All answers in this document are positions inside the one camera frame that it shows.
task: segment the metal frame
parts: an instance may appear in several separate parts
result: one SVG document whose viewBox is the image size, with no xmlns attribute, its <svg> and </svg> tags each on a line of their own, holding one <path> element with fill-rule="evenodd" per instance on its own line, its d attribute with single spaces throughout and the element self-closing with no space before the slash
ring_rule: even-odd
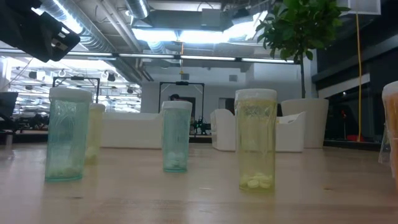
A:
<svg viewBox="0 0 398 224">
<path fill-rule="evenodd" d="M 175 85 L 179 85 L 179 82 L 160 82 L 159 83 L 159 107 L 157 112 L 160 113 L 160 97 L 162 94 L 162 85 L 163 84 L 175 84 Z M 187 86 L 189 85 L 201 85 L 202 87 L 202 92 L 201 92 L 201 117 L 203 119 L 203 106 L 205 105 L 205 84 L 204 83 L 186 83 Z"/>
<path fill-rule="evenodd" d="M 72 76 L 72 77 L 53 77 L 53 81 L 52 81 L 52 86 L 53 87 L 58 87 L 58 85 L 55 85 L 55 81 L 57 79 L 62 79 L 62 82 L 64 80 L 70 79 L 70 80 L 78 80 L 78 81 L 84 81 L 84 80 L 96 80 L 97 81 L 97 91 L 96 91 L 96 98 L 95 98 L 95 103 L 98 103 L 98 95 L 100 94 L 100 78 L 88 78 L 88 77 L 78 77 L 78 76 Z"/>
</svg>

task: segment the tree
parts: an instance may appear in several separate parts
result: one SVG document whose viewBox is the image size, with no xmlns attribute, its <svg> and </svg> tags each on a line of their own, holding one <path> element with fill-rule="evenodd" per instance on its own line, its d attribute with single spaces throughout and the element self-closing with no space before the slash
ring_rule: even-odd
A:
<svg viewBox="0 0 398 224">
<path fill-rule="evenodd" d="M 347 7 L 338 7 L 336 0 L 284 0 L 275 4 L 272 12 L 257 26 L 264 30 L 257 42 L 263 41 L 271 49 L 271 57 L 280 50 L 280 57 L 294 58 L 301 67 L 302 98 L 305 98 L 303 58 L 312 60 L 312 49 L 324 49 L 336 39 L 336 28 L 342 25 L 339 17 Z"/>
</svg>

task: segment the white pillar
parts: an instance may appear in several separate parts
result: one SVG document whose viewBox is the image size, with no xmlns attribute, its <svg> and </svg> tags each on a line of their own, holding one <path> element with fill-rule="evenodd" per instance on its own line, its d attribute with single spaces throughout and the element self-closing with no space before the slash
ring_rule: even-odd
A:
<svg viewBox="0 0 398 224">
<path fill-rule="evenodd" d="M 11 79 L 11 64 L 6 58 L 0 58 L 0 92 L 8 91 Z"/>
</svg>

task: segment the white armchair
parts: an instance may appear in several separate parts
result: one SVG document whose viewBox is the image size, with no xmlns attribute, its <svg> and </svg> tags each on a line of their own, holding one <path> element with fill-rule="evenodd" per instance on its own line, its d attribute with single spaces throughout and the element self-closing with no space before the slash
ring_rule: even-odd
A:
<svg viewBox="0 0 398 224">
<path fill-rule="evenodd" d="M 105 113 L 101 147 L 162 148 L 162 115 Z"/>
<path fill-rule="evenodd" d="M 276 151 L 302 152 L 304 149 L 305 112 L 277 118 Z"/>
<path fill-rule="evenodd" d="M 217 109 L 210 114 L 211 141 L 215 149 L 235 151 L 235 117 L 226 109 Z"/>
</svg>

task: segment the potted plant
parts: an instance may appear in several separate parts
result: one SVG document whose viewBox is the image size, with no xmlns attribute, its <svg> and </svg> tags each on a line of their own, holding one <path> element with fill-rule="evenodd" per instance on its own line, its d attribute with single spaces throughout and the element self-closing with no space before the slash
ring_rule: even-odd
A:
<svg viewBox="0 0 398 224">
<path fill-rule="evenodd" d="M 342 25 L 339 17 L 347 7 L 338 7 L 336 0 L 284 0 L 276 4 L 256 31 L 264 30 L 257 42 L 263 41 L 275 58 L 280 50 L 281 59 L 293 57 L 301 68 L 302 98 L 305 98 L 304 64 L 312 60 L 312 49 L 324 49 L 336 39 L 336 28 Z"/>
<path fill-rule="evenodd" d="M 306 112 L 306 148 L 321 148 L 325 136 L 328 100 L 304 99 L 304 64 L 307 57 L 312 60 L 313 49 L 324 49 L 336 39 L 336 28 L 342 25 L 339 17 L 347 7 L 338 7 L 336 0 L 284 0 L 276 4 L 272 13 L 257 26 L 264 30 L 257 41 L 263 41 L 264 48 L 271 49 L 271 57 L 280 50 L 280 57 L 293 57 L 301 68 L 300 100 L 286 100 L 281 103 L 284 116 Z"/>
</svg>

